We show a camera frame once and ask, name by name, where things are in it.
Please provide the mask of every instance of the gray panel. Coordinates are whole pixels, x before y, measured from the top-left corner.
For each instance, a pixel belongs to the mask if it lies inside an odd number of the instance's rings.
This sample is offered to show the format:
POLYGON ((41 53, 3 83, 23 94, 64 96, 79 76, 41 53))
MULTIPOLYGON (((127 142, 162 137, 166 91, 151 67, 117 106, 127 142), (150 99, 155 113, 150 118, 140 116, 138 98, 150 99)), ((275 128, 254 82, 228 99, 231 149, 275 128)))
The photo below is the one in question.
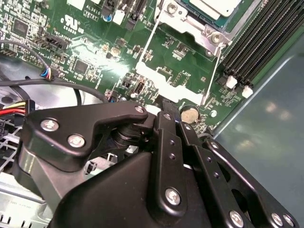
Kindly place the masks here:
POLYGON ((304 227, 304 36, 217 140, 304 227))

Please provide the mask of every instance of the black wire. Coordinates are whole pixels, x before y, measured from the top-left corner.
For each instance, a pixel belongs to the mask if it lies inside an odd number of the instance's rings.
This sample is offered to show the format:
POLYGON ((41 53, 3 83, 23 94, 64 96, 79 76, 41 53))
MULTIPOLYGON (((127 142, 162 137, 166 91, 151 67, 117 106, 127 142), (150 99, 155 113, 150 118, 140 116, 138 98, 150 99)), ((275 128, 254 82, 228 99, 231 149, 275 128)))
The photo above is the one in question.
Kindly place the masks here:
POLYGON ((74 89, 74 93, 75 93, 76 100, 77 100, 77 106, 81 106, 82 105, 82 99, 81 99, 81 94, 80 94, 79 90, 74 89))
POLYGON ((13 44, 13 45, 18 45, 20 47, 23 47, 24 49, 26 49, 30 53, 32 53, 37 59, 39 59, 42 62, 42 64, 46 67, 46 69, 50 68, 49 65, 44 61, 44 59, 36 51, 34 51, 30 47, 26 46, 25 44, 22 44, 17 41, 6 40, 6 39, 0 40, 0 44, 13 44))
MULTIPOLYGON (((3 71, 0 69, 0 79, 2 81, 10 81, 10 79, 3 73, 3 71)), ((20 86, 10 86, 10 88, 23 100, 29 100, 30 96, 27 92, 24 91, 20 86)))
POLYGON ((91 94, 95 97, 97 97, 99 100, 101 100, 103 103, 108 103, 107 98, 105 95, 100 93, 96 89, 89 88, 84 85, 79 85, 79 84, 73 84, 69 82, 64 82, 64 81, 58 81, 54 80, 52 82, 49 82, 45 79, 31 79, 31 80, 16 80, 16 81, 0 81, 0 87, 3 86, 29 86, 29 85, 55 85, 55 86, 64 86, 64 87, 70 87, 73 89, 78 89, 82 90, 88 94, 91 94))

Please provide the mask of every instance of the circuit board component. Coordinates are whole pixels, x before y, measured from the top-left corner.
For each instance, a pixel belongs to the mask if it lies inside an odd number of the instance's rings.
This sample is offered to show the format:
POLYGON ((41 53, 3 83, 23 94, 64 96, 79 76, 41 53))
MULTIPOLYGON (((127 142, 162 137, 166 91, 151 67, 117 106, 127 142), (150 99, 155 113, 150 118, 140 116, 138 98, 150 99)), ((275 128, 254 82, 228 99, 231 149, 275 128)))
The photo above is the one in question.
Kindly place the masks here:
MULTIPOLYGON (((153 105, 162 96, 198 133, 250 97, 268 62, 303 32, 303 0, 15 0, 0 8, 1 39, 35 50, 52 76, 109 102, 153 105)), ((0 53, 42 67, 16 45, 0 53)))

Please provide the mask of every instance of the electronic chip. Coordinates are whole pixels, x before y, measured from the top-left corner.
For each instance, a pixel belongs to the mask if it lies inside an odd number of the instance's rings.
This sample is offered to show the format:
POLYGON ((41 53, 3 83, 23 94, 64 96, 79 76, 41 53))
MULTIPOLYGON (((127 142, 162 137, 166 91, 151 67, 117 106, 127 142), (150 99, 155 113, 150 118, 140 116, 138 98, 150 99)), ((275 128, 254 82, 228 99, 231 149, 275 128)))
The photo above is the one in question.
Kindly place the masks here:
POLYGON ((74 70, 78 73, 85 74, 88 68, 88 64, 84 63, 81 60, 77 60, 74 70))
POLYGON ((29 26, 21 20, 15 19, 13 31, 23 37, 27 36, 29 26))

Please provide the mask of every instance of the black plastic bracket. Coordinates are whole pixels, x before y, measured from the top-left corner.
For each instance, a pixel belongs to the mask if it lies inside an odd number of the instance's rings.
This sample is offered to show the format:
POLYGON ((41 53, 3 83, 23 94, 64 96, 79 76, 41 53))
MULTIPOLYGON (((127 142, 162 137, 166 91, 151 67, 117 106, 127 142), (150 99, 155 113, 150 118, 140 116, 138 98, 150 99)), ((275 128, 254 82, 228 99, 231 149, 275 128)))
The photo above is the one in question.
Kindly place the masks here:
POLYGON ((147 111, 133 102, 39 110, 27 116, 21 138, 31 153, 62 171, 73 172, 84 167, 92 151, 101 151, 100 146, 106 144, 114 128, 139 123, 147 117, 147 111), (41 127, 44 120, 58 123, 58 129, 45 131, 41 127), (72 147, 67 140, 71 135, 81 136, 85 144, 72 147))
POLYGON ((295 218, 218 142, 206 139, 242 211, 255 227, 299 227, 295 218))
POLYGON ((187 211, 181 139, 176 136, 174 118, 165 112, 158 113, 154 131, 157 147, 152 156, 147 208, 157 222, 172 226, 187 211))
POLYGON ((237 227, 230 217, 230 212, 233 212, 236 217, 241 217, 239 226, 253 227, 240 210, 213 153, 202 148, 196 132, 189 124, 181 122, 178 127, 183 150, 188 151, 184 153, 184 160, 194 169, 211 223, 215 227, 237 227))

